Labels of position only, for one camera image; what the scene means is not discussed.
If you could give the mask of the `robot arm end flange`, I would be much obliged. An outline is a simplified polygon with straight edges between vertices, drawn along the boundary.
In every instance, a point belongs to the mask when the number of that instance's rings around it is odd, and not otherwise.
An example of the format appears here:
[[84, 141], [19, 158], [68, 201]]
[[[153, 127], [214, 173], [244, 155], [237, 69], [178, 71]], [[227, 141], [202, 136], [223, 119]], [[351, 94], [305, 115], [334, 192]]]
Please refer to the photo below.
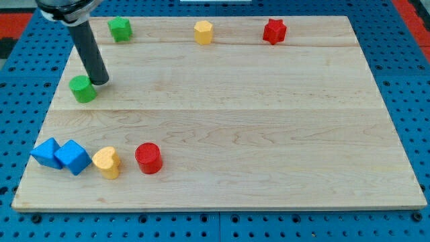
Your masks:
[[86, 22], [90, 13], [102, 2], [103, 0], [36, 0], [44, 18], [70, 27]]

